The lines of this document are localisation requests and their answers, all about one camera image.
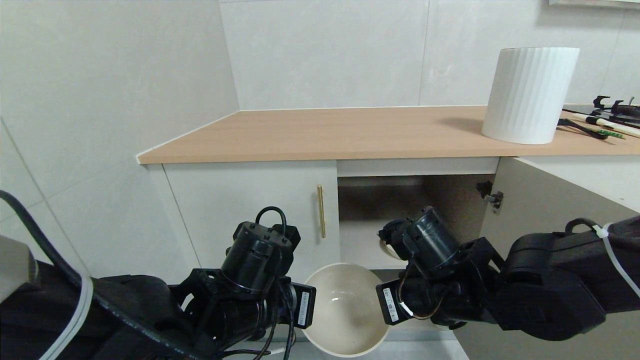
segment open cabinet door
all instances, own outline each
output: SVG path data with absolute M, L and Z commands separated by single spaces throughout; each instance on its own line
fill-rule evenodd
M 562 231 L 577 217 L 605 224 L 637 216 L 631 209 L 518 158 L 501 159 L 493 185 L 493 192 L 497 191 L 504 193 L 502 206 L 498 213 L 488 206 L 481 236 L 502 257 L 522 235 Z M 640 359 L 640 311 L 607 315 L 607 321 L 596 329 L 559 342 L 503 331 L 487 323 L 469 323 L 454 333 L 471 360 Z

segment white bowl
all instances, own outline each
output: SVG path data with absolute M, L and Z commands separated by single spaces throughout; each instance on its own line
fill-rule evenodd
M 311 326 L 303 332 L 317 348 L 339 357 L 373 351 L 389 332 L 376 294 L 380 279 L 366 268 L 332 264 L 314 272 L 306 284 L 317 289 Z

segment door hinge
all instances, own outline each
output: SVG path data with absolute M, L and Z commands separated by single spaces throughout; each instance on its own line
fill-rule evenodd
M 480 196 L 484 199 L 484 201 L 492 205 L 493 212 L 498 213 L 500 207 L 502 206 L 504 194 L 502 192 L 492 193 L 493 183 L 491 181 L 477 183 L 476 190 L 480 193 Z

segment gold cabinet handle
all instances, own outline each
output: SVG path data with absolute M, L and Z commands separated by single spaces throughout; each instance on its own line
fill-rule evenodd
M 320 236 L 326 238 L 326 224 L 324 222 L 324 196 L 322 185 L 318 185 L 318 207 L 320 208 Z

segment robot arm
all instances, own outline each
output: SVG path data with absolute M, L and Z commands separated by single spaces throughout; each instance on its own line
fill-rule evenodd
M 0 357 L 37 359 L 52 346 L 78 307 L 81 276 L 58 254 L 24 206 L 0 190 L 55 266 L 31 262 L 8 268 L 0 264 L 0 282 L 8 297 L 0 304 Z M 266 211 L 279 212 L 282 223 L 260 225 Z M 90 279 L 93 302 L 65 359 L 221 359 L 235 354 L 269 355 L 276 324 L 289 325 L 287 359 L 294 327 L 311 325 L 316 289 L 286 276 L 300 242 L 296 227 L 282 210 L 264 208 L 254 222 L 242 222 L 220 269 L 194 269 L 179 285 L 157 277 L 122 275 Z M 0 254 L 32 259 L 24 246 L 0 237 Z M 30 283 L 20 286 L 19 282 Z M 187 297 L 193 298 L 182 310 Z M 258 340 L 271 328 L 262 350 L 233 350 L 243 340 Z
M 619 274 L 594 231 L 528 234 L 502 259 L 485 238 L 460 244 L 433 208 L 396 220 L 378 234 L 408 261 L 399 278 L 378 286 L 385 321 L 429 318 L 457 329 L 488 322 L 544 340 L 588 332 L 606 314 L 640 309 L 640 294 Z M 612 251 L 640 282 L 640 217 L 608 228 Z

